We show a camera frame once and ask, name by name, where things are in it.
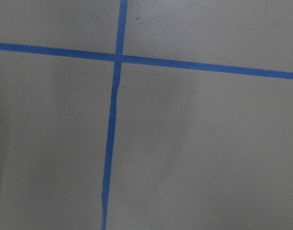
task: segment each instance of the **gray floor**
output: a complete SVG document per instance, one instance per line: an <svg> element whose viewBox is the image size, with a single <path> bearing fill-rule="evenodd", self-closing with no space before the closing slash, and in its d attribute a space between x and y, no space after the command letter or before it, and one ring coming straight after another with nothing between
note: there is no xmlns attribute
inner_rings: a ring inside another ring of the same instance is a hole
<svg viewBox="0 0 293 230"><path fill-rule="evenodd" d="M0 1L0 42L113 54L118 0ZM124 54L293 72L293 0L129 0ZM0 51L0 230L94 230L113 62ZM293 230L293 80L123 64L107 230Z"/></svg>

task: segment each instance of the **blue grout line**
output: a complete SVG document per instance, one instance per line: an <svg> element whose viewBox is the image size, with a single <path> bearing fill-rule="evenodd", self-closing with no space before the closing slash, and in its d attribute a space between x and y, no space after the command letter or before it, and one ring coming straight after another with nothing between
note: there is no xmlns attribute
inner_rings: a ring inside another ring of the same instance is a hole
<svg viewBox="0 0 293 230"><path fill-rule="evenodd" d="M174 61L174 60L166 60L166 59L158 59L158 58L150 58L150 57L134 57L134 56L124 55L123 62L132 63L132 64L150 65L150 66L162 66L162 67L172 67L172 68L181 68L181 69L196 69L196 70L213 71L213 72L221 72L221 73L235 73L235 74L262 76L262 77L293 79L293 72L283 72L283 71L266 70L266 69L253 69L253 68L236 67L236 66L223 66L223 65L198 63L198 62Z"/></svg>
<svg viewBox="0 0 293 230"><path fill-rule="evenodd" d="M0 43L0 50L15 51L32 54L46 54L71 58L86 58L103 61L114 61L114 54L105 54L98 52L80 51L73 49L60 49L42 46L28 46L19 44Z"/></svg>
<svg viewBox="0 0 293 230"><path fill-rule="evenodd" d="M121 0L120 1L120 8L119 8L118 25L117 25L116 54L115 54L115 62L114 62L114 69L113 69L113 81L112 81L111 102L110 102L110 112L109 112L109 124L108 124L106 154L105 154L105 169L104 169L104 176L103 176L102 230L106 230L106 221L107 221L107 210L108 210L108 199L109 199L109 189L110 189L111 165L112 165L112 157L113 157L114 134L115 134L115 129L116 129L116 119L117 119L117 91L118 91L118 86L119 86L119 82L120 82L120 78L121 78L126 13L127 13L127 0Z"/></svg>

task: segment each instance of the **horizontal blue line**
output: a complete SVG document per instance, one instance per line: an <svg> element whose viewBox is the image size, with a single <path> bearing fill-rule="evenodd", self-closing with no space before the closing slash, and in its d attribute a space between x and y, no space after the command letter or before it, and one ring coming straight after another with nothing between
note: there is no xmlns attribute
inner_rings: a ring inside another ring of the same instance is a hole
<svg viewBox="0 0 293 230"><path fill-rule="evenodd" d="M105 54L105 53L80 51L80 50L73 50L73 49L60 49L60 48L51 48L51 47L42 47L42 46L28 46L28 45L9 44L9 43L0 43L0 50L33 53L33 54L55 55L55 56L71 57L71 58L86 58L86 59L103 60L103 61L114 61L115 59L114 54Z"/></svg>
<svg viewBox="0 0 293 230"><path fill-rule="evenodd" d="M175 60L166 60L166 59L158 59L158 58L150 58L150 57L135 57L135 56L124 55L123 62L132 63L132 64L150 65L150 66L162 66L162 67L172 67L172 68L181 68L181 69L196 69L196 70L213 71L213 72L221 72L221 73L235 73L235 74L262 76L262 77L293 79L293 72L283 72L283 71L266 70L266 69L253 69L253 68L236 67L236 66L223 66L223 65L198 63L198 62L175 61Z"/></svg>

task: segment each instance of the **blue tape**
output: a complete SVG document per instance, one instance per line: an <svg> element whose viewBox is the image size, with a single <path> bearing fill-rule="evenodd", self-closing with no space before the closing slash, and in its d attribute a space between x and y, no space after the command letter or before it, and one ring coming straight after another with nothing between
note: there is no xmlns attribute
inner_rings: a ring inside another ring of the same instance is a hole
<svg viewBox="0 0 293 230"><path fill-rule="evenodd" d="M223 66L207 63L198 63L198 62L187 62L187 61L174 61L150 57L134 57L134 56L123 56L123 62L132 63L132 64L141 64L141 65L150 65L150 66L162 66L162 67L173 67L181 69L196 69L204 71L213 71L221 73L236 73L244 75L254 75L262 77L272 77L272 78L285 78L293 79L293 72L283 72L275 70L266 70L266 69L253 69L245 67L236 67L236 66Z"/></svg>
<svg viewBox="0 0 293 230"><path fill-rule="evenodd" d="M114 54L105 54L89 51L80 51L73 49L60 49L60 48L51 48L51 47L42 47L42 46L27 46L19 44L9 44L9 43L0 43L0 50L5 51L16 51L23 53L32 53L32 54L46 54L46 55L55 55L62 57L71 57L71 58L86 58L94 60L103 60L103 61L114 61Z"/></svg>
<svg viewBox="0 0 293 230"><path fill-rule="evenodd" d="M107 134L107 143L106 143L106 154L105 154L105 169L104 169L104 177L103 177L102 230L106 230L114 134L116 129L116 119L117 119L117 91L118 91L118 86L119 86L119 82L121 78L126 13L127 13L127 1L121 0L120 8L119 8L118 26L117 26L116 54L115 54L115 62L114 62L114 69L113 69L113 82L112 82L109 124L108 124L108 134Z"/></svg>

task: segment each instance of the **vertical blue line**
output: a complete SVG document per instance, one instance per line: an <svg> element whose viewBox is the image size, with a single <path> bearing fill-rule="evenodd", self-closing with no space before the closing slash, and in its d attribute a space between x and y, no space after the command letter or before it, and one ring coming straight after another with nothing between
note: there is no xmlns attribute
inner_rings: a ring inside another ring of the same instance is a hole
<svg viewBox="0 0 293 230"><path fill-rule="evenodd" d="M119 86L119 82L121 78L126 13L127 13L127 0L121 0L120 8L119 8L118 26L117 26L117 43L116 43L115 62L114 62L114 69L113 69L112 92L111 92L109 124L108 124L108 134L107 134L107 143L106 143L106 155L105 155L105 169L104 169L104 177L103 177L102 230L106 230L106 221L107 221L107 209L108 209L108 199L109 199L114 134L116 129L116 119L117 119L117 91L118 91L118 86Z"/></svg>

